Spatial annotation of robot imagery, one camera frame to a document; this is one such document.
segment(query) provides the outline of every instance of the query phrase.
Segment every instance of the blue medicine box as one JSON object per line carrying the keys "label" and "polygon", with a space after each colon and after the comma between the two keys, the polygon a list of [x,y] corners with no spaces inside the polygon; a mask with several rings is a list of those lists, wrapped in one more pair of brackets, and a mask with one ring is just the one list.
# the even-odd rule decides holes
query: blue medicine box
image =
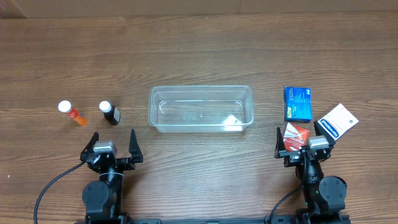
{"label": "blue medicine box", "polygon": [[285,87],[285,120],[312,120],[311,89],[302,87]]}

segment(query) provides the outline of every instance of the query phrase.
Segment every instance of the transparent plastic bin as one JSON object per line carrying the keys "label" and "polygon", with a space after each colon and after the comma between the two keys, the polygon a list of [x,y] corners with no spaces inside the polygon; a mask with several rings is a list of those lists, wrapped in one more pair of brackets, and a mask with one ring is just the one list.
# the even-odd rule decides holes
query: transparent plastic bin
{"label": "transparent plastic bin", "polygon": [[254,122],[249,86],[155,86],[148,122],[162,133],[241,132]]}

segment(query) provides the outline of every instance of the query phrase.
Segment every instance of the black bottle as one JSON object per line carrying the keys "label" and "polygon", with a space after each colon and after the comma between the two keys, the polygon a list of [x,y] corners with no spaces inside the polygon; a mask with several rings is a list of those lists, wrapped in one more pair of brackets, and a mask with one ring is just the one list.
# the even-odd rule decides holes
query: black bottle
{"label": "black bottle", "polygon": [[119,124],[120,112],[114,105],[108,101],[102,101],[99,104],[99,108],[104,113],[105,119],[107,119],[112,125]]}

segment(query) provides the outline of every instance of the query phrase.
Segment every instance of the white cap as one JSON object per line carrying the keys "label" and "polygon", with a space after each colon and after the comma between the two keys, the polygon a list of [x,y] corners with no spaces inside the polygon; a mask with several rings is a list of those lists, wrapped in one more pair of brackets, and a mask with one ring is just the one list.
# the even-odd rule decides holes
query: white cap
{"label": "white cap", "polygon": [[99,108],[100,108],[100,110],[101,110],[102,112],[107,113],[107,112],[111,111],[112,105],[111,105],[110,102],[108,102],[108,101],[105,100],[105,101],[102,101],[102,102],[99,104]]}
{"label": "white cap", "polygon": [[72,104],[67,100],[63,100],[58,104],[58,110],[60,110],[62,113],[67,113],[72,110]]}

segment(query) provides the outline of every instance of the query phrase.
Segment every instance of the wood grain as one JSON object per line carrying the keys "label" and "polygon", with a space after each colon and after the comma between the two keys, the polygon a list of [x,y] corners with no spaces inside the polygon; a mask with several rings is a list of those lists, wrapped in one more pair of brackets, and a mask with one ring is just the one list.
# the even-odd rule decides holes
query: wood grain
{"label": "wood grain", "polygon": [[[398,12],[0,20],[0,32],[0,223],[32,223],[40,191],[95,131],[127,156],[131,128],[144,154],[126,173],[134,218],[263,217],[299,183],[273,158],[288,85],[312,88],[315,119],[338,103],[359,119],[322,164],[348,183],[343,214],[398,222]],[[147,122],[155,85],[250,85],[254,125],[160,134]],[[87,126],[57,111],[64,99]],[[117,126],[98,109],[105,99],[121,110]],[[97,178],[82,167],[60,179],[40,223],[82,221],[81,191]],[[277,213],[303,206],[298,194]]]}
{"label": "wood grain", "polygon": [[0,6],[2,1],[27,18],[398,10],[396,0],[0,0]]}
{"label": "wood grain", "polygon": [[25,18],[25,15],[11,0],[0,0],[0,19]]}

